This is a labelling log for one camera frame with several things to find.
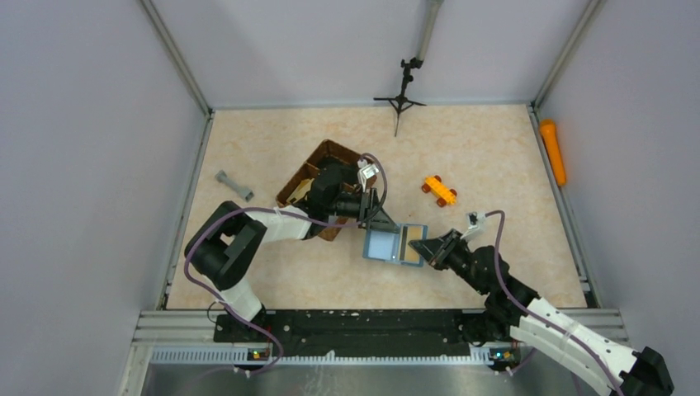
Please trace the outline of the grey plastic dumbbell part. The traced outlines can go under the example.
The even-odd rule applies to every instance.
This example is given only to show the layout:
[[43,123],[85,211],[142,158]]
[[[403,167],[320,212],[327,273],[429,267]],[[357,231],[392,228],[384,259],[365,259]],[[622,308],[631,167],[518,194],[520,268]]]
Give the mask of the grey plastic dumbbell part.
[[249,189],[246,186],[241,186],[236,181],[229,178],[228,175],[223,170],[219,170],[215,174],[215,180],[217,182],[227,186],[230,190],[235,192],[245,202],[250,202],[251,199],[254,198],[254,193],[251,189]]

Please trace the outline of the orange flashlight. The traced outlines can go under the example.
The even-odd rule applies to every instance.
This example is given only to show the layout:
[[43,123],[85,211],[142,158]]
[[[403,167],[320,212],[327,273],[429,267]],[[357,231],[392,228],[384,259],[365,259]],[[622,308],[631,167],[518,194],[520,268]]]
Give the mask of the orange flashlight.
[[564,186],[567,182],[567,178],[556,135],[557,128],[555,122],[552,119],[542,120],[539,125],[539,132],[545,145],[556,185]]

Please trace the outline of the yellow card in basket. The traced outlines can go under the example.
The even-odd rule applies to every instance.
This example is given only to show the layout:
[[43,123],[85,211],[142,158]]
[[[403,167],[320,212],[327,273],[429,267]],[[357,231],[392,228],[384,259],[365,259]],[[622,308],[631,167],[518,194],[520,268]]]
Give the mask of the yellow card in basket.
[[292,204],[292,203],[295,203],[298,200],[302,199],[307,194],[307,192],[310,190],[311,183],[312,183],[312,179],[302,180],[299,183],[299,185],[288,196],[287,201],[290,204]]

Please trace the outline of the brown woven divided basket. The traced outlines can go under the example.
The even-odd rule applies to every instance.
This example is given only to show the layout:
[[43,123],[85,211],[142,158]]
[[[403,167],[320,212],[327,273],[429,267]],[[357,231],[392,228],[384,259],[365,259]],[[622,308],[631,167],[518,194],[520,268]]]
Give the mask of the brown woven divided basket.
[[309,236],[332,242],[340,227],[360,219],[366,210],[357,179],[361,154],[331,139],[323,140],[277,193],[277,205],[295,207],[322,222]]

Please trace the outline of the black mini tripod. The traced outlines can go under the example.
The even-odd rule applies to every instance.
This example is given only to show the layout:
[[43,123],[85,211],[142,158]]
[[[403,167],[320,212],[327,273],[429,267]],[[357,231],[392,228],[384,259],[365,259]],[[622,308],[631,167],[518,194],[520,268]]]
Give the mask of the black mini tripod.
[[400,67],[403,69],[402,80],[400,84],[400,92],[394,97],[373,97],[374,101],[386,101],[394,109],[396,115],[395,121],[395,132],[394,136],[398,136],[400,127],[401,115],[413,106],[426,106],[425,103],[420,101],[414,101],[408,98],[407,89],[409,84],[414,80],[412,71],[414,69],[420,69],[423,65],[423,61],[413,57],[410,60],[402,59],[400,62]]

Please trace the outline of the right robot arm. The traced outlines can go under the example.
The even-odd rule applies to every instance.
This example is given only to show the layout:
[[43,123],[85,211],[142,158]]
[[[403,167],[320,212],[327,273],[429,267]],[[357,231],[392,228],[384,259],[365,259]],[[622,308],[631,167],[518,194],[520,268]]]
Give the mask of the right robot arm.
[[508,272],[493,245],[470,249],[455,229],[409,246],[433,269],[453,271],[485,296],[484,328],[495,340],[523,342],[556,361],[599,395],[671,395],[674,384],[664,357],[605,337]]

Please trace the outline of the grey vertical pole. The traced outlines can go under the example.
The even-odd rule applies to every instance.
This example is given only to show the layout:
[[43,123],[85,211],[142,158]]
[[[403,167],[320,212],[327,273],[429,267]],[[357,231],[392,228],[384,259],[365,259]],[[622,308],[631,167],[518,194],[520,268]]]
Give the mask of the grey vertical pole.
[[438,13],[443,3],[443,0],[427,1],[426,14],[423,21],[423,29],[421,30],[419,45],[415,55],[415,59],[418,64],[423,64],[426,58],[428,47],[430,45],[430,40],[433,35],[433,29],[435,27],[436,20],[438,18]]

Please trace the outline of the orange toy car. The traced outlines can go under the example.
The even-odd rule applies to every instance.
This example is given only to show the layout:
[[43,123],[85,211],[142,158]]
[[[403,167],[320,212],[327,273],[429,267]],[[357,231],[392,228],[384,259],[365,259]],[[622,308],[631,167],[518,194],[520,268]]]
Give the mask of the orange toy car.
[[439,175],[425,177],[421,190],[425,194],[433,194],[435,196],[436,204],[439,207],[455,205],[457,203],[457,191],[455,189],[448,188],[442,182],[442,178]]

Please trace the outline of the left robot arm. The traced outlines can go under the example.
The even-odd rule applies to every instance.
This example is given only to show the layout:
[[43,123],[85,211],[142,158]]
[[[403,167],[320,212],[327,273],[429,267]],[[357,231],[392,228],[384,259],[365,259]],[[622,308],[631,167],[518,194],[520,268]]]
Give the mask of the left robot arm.
[[266,209],[220,204],[186,245],[184,256],[208,281],[205,288],[236,316],[234,331],[245,341],[260,338],[263,303],[246,274],[261,245],[307,240],[333,227],[333,217],[354,220],[356,227],[398,233],[398,224],[384,211],[376,189],[346,190],[342,174],[320,173],[304,197],[293,205]]

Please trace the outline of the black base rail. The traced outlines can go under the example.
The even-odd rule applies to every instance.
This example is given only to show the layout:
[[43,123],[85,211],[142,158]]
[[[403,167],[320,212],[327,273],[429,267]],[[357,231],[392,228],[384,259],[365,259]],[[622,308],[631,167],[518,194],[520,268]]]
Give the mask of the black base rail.
[[496,365],[525,357],[505,327],[479,310],[464,309],[278,309],[259,314],[249,327],[231,315],[217,316],[218,343],[261,343],[285,357],[422,358],[485,353]]

